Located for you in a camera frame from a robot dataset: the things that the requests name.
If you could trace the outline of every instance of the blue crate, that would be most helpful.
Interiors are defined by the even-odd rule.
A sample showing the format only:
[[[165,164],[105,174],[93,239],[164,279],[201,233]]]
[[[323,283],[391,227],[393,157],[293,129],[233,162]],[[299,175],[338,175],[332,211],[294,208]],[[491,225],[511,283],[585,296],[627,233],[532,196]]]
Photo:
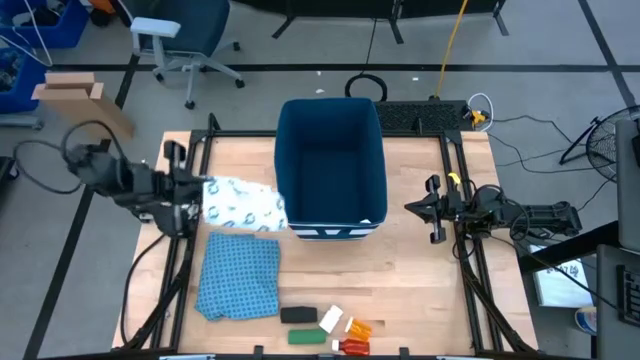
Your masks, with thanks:
[[[386,217],[382,133],[369,99],[287,102],[275,169],[289,226],[302,239],[362,238]]]
[[[38,106],[38,100],[31,100],[31,95],[37,84],[44,83],[46,68],[21,50],[13,48],[0,49],[0,59],[8,52],[18,53],[23,60],[13,88],[0,92],[0,114],[31,111]]]
[[[46,2],[46,0],[29,0],[29,5],[35,11],[37,6],[44,5]],[[24,0],[0,0],[0,11],[4,16],[8,16],[11,19],[15,15],[28,10]],[[72,48],[80,41],[88,19],[89,13],[80,3],[80,0],[69,0],[64,13],[62,13],[55,26],[38,26],[38,30],[40,30],[40,35],[42,35],[42,40],[47,45],[47,48]],[[11,26],[0,26],[0,35],[5,36],[16,44],[22,47],[42,47],[33,26],[16,26],[15,31],[27,39],[29,44],[25,44],[24,40],[13,31]]]

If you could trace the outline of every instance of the blue storage bin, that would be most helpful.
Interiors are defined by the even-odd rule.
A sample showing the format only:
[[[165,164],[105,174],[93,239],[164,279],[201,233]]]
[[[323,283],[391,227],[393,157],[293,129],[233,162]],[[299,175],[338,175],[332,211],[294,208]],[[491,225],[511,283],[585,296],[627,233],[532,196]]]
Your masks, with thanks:
[[[8,114],[21,111],[31,111],[38,106],[38,100],[31,100],[31,95],[37,84],[44,83],[44,65],[35,61],[18,49],[0,49],[0,59],[6,53],[16,52],[22,56],[22,66],[16,76],[13,88],[6,92],[0,92],[0,113]]]
[[[287,102],[278,123],[275,169],[289,226],[300,238],[361,238],[384,221],[382,133],[369,99]]]
[[[37,6],[45,5],[46,3],[46,0],[29,0],[29,5],[34,11]],[[55,26],[38,26],[42,40],[49,49],[75,47],[89,19],[89,13],[82,6],[80,0],[68,0],[66,3],[67,6]],[[0,11],[4,16],[8,16],[9,19],[28,11],[24,0],[4,0],[0,1],[0,4],[2,5]],[[16,26],[15,30],[24,36],[29,41],[29,44],[25,44],[24,40],[13,31],[11,26],[0,26],[0,35],[22,47],[42,48],[38,34],[36,34],[33,26]]]

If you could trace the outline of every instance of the chair leg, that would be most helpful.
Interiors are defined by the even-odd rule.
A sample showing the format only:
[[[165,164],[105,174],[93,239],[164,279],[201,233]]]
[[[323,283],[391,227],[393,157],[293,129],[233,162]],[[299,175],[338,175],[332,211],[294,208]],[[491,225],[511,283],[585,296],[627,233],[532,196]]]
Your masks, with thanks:
[[[189,84],[187,85],[187,101],[184,103],[184,107],[186,107],[187,109],[191,110],[195,107],[195,102],[193,102],[193,100],[191,100],[191,93],[193,92],[193,81],[195,80],[196,77],[196,73],[198,72],[198,68],[200,67],[199,64],[192,64],[190,65],[190,70],[189,70]]]
[[[212,59],[206,59],[206,61],[204,62],[205,65],[214,68],[218,71],[220,71],[221,73],[225,73],[229,76],[231,76],[232,78],[236,79],[236,80],[240,80],[242,81],[242,75],[238,74],[237,72],[231,70],[230,68],[228,68],[225,65],[220,64],[219,62],[212,60]]]
[[[151,73],[153,74],[153,76],[156,77],[156,80],[158,80],[159,82],[163,82],[164,81],[163,74],[165,72],[181,68],[181,67],[183,67],[184,65],[187,65],[187,64],[188,64],[188,62],[185,59],[173,59],[168,64],[166,64],[165,66],[156,67],[155,69],[153,69],[151,71]]]

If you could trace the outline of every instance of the gray floor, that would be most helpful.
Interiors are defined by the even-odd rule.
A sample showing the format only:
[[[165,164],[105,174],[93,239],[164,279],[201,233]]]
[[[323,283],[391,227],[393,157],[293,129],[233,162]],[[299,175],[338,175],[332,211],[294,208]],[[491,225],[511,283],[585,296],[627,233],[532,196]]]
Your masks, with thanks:
[[[634,44],[637,33],[634,0],[590,0],[596,20],[619,64],[640,64]],[[605,59],[576,0],[509,0],[503,10],[511,33],[500,35],[488,15],[465,18],[451,63],[455,64],[586,64],[605,65]],[[243,51],[222,54],[234,64],[362,63],[366,57],[372,21],[353,19],[296,19],[278,40],[270,37],[281,16],[234,5],[228,32]],[[404,45],[396,45],[386,22],[380,22],[373,42],[371,63],[434,63],[441,61],[454,17],[403,20],[399,28]],[[54,50],[57,64],[126,64],[131,37],[114,23],[105,29],[88,25],[79,46]],[[136,124],[135,139],[125,144],[133,160],[155,162],[162,133],[204,128],[214,112],[225,129],[274,129],[282,104],[293,98],[343,96],[346,80],[356,72],[248,72],[247,86],[236,89],[218,73],[198,77],[196,108],[184,109],[186,76],[171,73],[160,85],[149,72],[138,72],[124,105]],[[376,72],[387,82],[389,100],[422,100],[433,94],[435,72]],[[107,93],[115,97],[123,77],[102,72]],[[640,74],[624,77],[640,97]],[[354,94],[379,98],[379,90],[362,82]],[[441,97],[467,99],[484,92],[495,104],[497,118],[530,114],[551,119],[571,137],[578,136],[594,116],[606,116],[624,107],[613,77],[602,73],[448,73]],[[0,130],[0,154],[8,155],[20,140],[59,141],[67,124],[44,106],[36,112],[46,123],[40,132]],[[491,133],[516,145],[523,156],[562,149],[568,143],[551,127],[527,120],[496,124]],[[78,135],[77,141],[86,140]],[[492,141],[497,164],[517,159],[513,150]],[[25,148],[21,160],[36,176],[58,187],[74,183],[55,153]],[[529,163],[531,168],[553,170],[558,156]],[[580,160],[569,167],[587,167]],[[500,183],[521,203],[570,201],[581,206],[604,179],[595,171],[534,175],[519,165],[498,168]],[[616,218],[615,185],[607,184],[581,212],[585,229]],[[64,244],[79,194],[58,196],[40,190],[24,177],[17,181],[0,207],[0,358],[22,357],[49,281]],[[49,326],[40,356],[100,352],[109,349],[119,312],[124,277],[139,224],[110,200],[96,196],[91,204],[67,281]],[[589,337],[573,325],[573,310],[537,306],[531,279],[526,278],[531,312],[540,348],[566,356],[588,356]]]

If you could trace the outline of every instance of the office chair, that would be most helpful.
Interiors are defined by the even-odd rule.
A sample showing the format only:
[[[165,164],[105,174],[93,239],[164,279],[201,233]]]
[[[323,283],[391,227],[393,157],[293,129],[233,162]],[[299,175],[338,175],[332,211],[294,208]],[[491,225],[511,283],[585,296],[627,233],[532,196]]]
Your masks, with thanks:
[[[158,67],[153,75],[159,82],[166,71],[189,71],[187,109],[195,107],[191,96],[196,70],[213,68],[236,79],[238,88],[244,87],[240,74],[211,59],[231,46],[240,51],[237,41],[221,41],[229,0],[118,0],[113,4],[131,30],[134,54],[155,57]]]

